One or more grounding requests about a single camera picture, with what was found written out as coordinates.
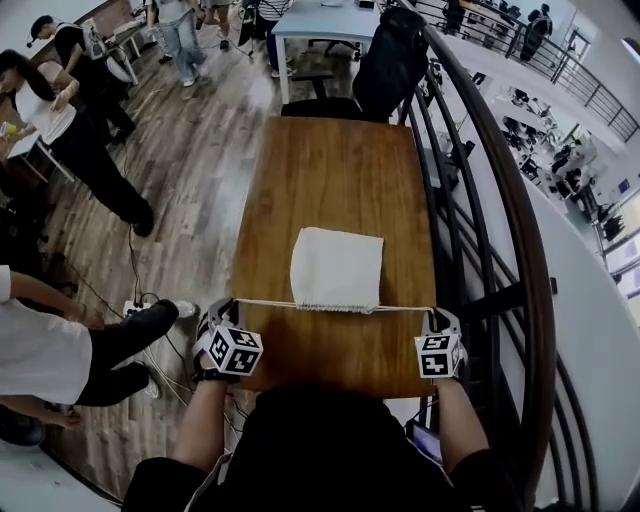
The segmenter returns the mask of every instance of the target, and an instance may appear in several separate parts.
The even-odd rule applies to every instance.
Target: black pants
[[[71,126],[51,144],[60,161],[124,222],[146,222],[151,207],[122,177],[91,124],[79,112]]]
[[[167,334],[176,318],[176,306],[161,300],[119,324],[89,331],[93,345],[91,370],[76,404],[107,407],[144,389],[149,383],[149,372],[144,366],[131,363],[117,370],[113,367]]]
[[[86,95],[83,99],[87,104],[87,114],[102,143],[111,139],[107,120],[125,133],[135,130],[135,123],[118,103],[118,91],[114,84],[107,85],[100,94]]]

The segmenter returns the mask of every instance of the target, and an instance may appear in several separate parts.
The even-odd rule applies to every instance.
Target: office chair
[[[424,26],[424,19],[415,12],[399,7],[385,11],[380,16],[371,49],[353,80],[357,103],[350,98],[327,98],[323,80],[333,78],[331,73],[298,73],[292,80],[310,80],[317,99],[284,105],[282,115],[388,122],[400,102],[413,94],[427,71]]]

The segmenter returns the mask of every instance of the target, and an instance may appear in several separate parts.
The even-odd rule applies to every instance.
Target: person
[[[284,13],[289,10],[292,0],[260,0],[258,14],[264,22],[267,33],[267,56],[271,65],[271,77],[280,78],[278,66],[278,49],[276,48],[276,36],[271,32]],[[287,65],[287,76],[295,73],[295,69]]]
[[[524,33],[522,43],[522,51],[520,52],[520,60],[529,62],[536,54],[545,36],[553,34],[553,21],[549,17],[549,6],[542,4],[542,7],[534,9],[529,14],[529,25]]]
[[[159,20],[160,32],[184,87],[196,83],[198,67],[206,59],[196,38],[196,17],[204,17],[196,0],[153,0],[147,6],[147,25],[152,29]]]
[[[218,25],[222,34],[220,41],[220,49],[227,50],[229,48],[229,8],[233,0],[204,0],[204,12],[206,25]],[[218,21],[215,19],[215,13],[218,13]]]
[[[466,9],[460,5],[460,0],[449,0],[444,9],[442,9],[442,13],[447,19],[444,33],[455,34],[460,32],[460,27],[462,27],[462,21],[466,13]]]
[[[53,87],[62,89],[56,95]],[[69,104],[80,84],[56,62],[37,68],[13,50],[0,53],[0,93],[11,98],[26,124],[8,140],[14,142],[38,131],[58,159],[93,192],[103,205],[132,224],[138,236],[153,230],[153,211],[116,164],[93,127]]]
[[[80,82],[80,96],[102,142],[123,143],[136,128],[118,102],[123,84],[111,74],[104,59],[91,60],[84,54],[83,34],[82,28],[54,21],[49,15],[41,16],[31,27],[33,39],[54,38],[65,71]],[[113,137],[107,120],[118,129]]]
[[[17,299],[59,311],[41,313]],[[0,404],[44,423],[77,428],[81,418],[52,412],[45,401],[107,407],[159,389],[147,367],[112,368],[164,336],[178,318],[197,313],[188,302],[161,300],[119,324],[33,277],[0,266]]]
[[[212,369],[208,352],[197,357],[206,371],[195,372],[197,387],[173,452],[137,466],[123,512],[389,502],[394,509],[419,503],[454,512],[524,510],[464,389],[451,378],[435,380],[443,468],[407,440],[380,400],[339,389],[281,388],[258,396],[218,483],[228,459],[225,397],[237,377]]]
[[[157,21],[158,21],[157,8],[155,5],[153,5],[153,0],[144,0],[143,5],[145,8],[148,8],[149,5],[151,5],[152,9],[156,10],[156,23],[154,23],[152,27],[149,27],[148,34],[150,37],[152,37],[158,42],[158,45],[160,46],[160,50],[162,51],[162,57],[158,59],[158,63],[166,64],[170,60],[173,60],[173,57],[171,56],[171,53],[169,52],[169,47],[167,46],[167,42],[164,40],[164,36],[162,35],[162,32],[160,32],[160,29],[158,28],[158,25],[157,25]]]

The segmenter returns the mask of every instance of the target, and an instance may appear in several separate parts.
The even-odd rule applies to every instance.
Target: cable
[[[133,269],[133,273],[136,276],[136,281],[133,286],[133,304],[138,305],[138,287],[140,286],[140,276],[138,275],[138,267],[134,259],[133,242],[131,241],[131,237],[133,236],[132,233],[133,233],[133,226],[129,224],[129,251],[131,256],[130,257],[131,268]]]
[[[124,320],[124,317],[118,313],[115,309],[113,309],[111,307],[111,305],[93,288],[93,286],[91,286],[89,284],[89,282],[84,279],[82,277],[82,275],[80,274],[80,272],[78,271],[78,269],[76,269],[71,263],[69,263],[68,261],[64,261],[64,263],[75,272],[75,274],[78,276],[78,279],[80,279],[80,281],[87,286],[87,288],[89,288],[89,290],[91,290],[93,292],[93,294],[107,307],[107,309],[109,309],[109,311],[111,311],[114,315],[116,315],[118,318],[120,318],[121,320]],[[140,301],[142,301],[142,299],[146,296],[146,295],[151,295],[153,297],[156,298],[156,302],[158,302],[159,298],[158,296],[153,293],[153,292],[145,292],[142,293],[140,295]],[[169,338],[168,335],[165,334],[165,338],[167,338],[167,341],[169,342],[169,344],[171,345],[171,348],[174,350],[174,352],[178,355],[178,357],[180,358],[180,360],[182,361],[182,369],[185,373],[185,380],[187,382],[187,386],[189,386],[189,375],[187,372],[187,364],[186,361],[184,359],[184,357],[182,356],[182,354],[178,351],[178,349],[175,347],[175,345],[173,344],[173,342],[171,341],[171,339]],[[184,400],[184,398],[182,398],[178,392],[174,389],[174,387],[172,386],[178,386],[179,388],[185,390],[185,391],[190,391],[191,394],[194,393],[193,389],[189,386],[184,386],[178,382],[176,382],[175,380],[171,379],[163,370],[162,368],[160,368],[160,365],[158,364],[158,362],[156,361],[155,356],[153,355],[153,352],[151,350],[151,347],[147,347],[145,348],[142,353],[144,354],[144,356],[149,360],[149,362],[151,363],[151,365],[155,368],[155,370],[158,372],[158,374],[160,375],[160,377],[162,378],[162,380],[164,380],[165,384],[167,385],[167,387],[169,388],[169,390],[176,396],[176,398],[178,398],[178,400],[182,403],[182,405],[184,405],[185,407],[188,407],[187,402]],[[232,393],[227,393],[227,395],[231,396],[231,399],[233,400],[233,403],[235,404],[236,410],[238,411],[238,414],[244,418],[247,419],[248,414],[240,407],[240,405],[238,404],[235,396]],[[229,426],[232,429],[233,435],[236,438],[236,443],[240,442],[240,437],[238,436],[238,433],[242,434],[242,429],[237,428],[233,422],[229,419],[229,416],[227,416],[227,413],[224,413],[224,419],[225,421],[229,424]]]
[[[420,416],[420,414],[422,414],[424,411],[426,411],[429,407],[436,405],[440,400],[433,400],[431,403],[425,405],[422,409],[420,409],[417,413],[415,413],[411,418],[409,418],[407,420],[407,422],[404,424],[403,428],[406,428],[406,426],[409,424],[409,422],[416,418],[416,416]]]

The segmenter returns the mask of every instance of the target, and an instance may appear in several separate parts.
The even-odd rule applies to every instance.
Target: wooden floor
[[[237,18],[234,24],[239,27]],[[234,40],[237,36],[232,31]],[[112,154],[156,213],[153,235],[133,236],[142,291],[206,306],[228,289],[263,128],[268,116],[279,113],[281,101],[263,43],[256,44],[249,59],[233,47],[225,53],[215,48],[219,42],[215,27],[204,27],[198,37],[208,59],[202,78],[189,89],[177,82],[171,63],[158,64],[158,48],[144,52],[134,63],[140,84],[132,89],[126,109],[137,129],[126,149],[116,148]],[[306,47],[291,47],[290,53],[298,55],[294,64],[300,69],[331,67],[338,78],[330,82],[329,94],[348,96],[357,64],[344,56],[323,59],[325,47],[326,43],[317,43],[305,55],[300,53]],[[313,97],[308,84],[292,87],[292,99],[306,97]],[[83,278],[121,311],[124,301],[133,297],[135,282],[128,226],[81,183],[67,184],[57,176],[50,191],[57,208],[44,249],[64,253]],[[75,279],[70,268],[60,277]],[[86,285],[79,286],[79,301],[117,321]],[[189,329],[176,327],[170,336],[182,354],[189,353],[193,339]],[[180,360],[167,341],[156,342],[152,350],[169,377],[184,383]],[[115,407],[83,409],[83,431],[50,429],[47,442],[75,470],[121,498],[136,464],[167,455],[176,438],[184,406],[164,383],[161,388],[163,396],[156,401],[139,393]],[[251,409],[252,394],[234,393],[241,407]],[[181,394],[188,400],[187,391]],[[231,400],[227,413],[241,426]],[[227,446],[233,448],[236,438],[229,426],[226,434]]]

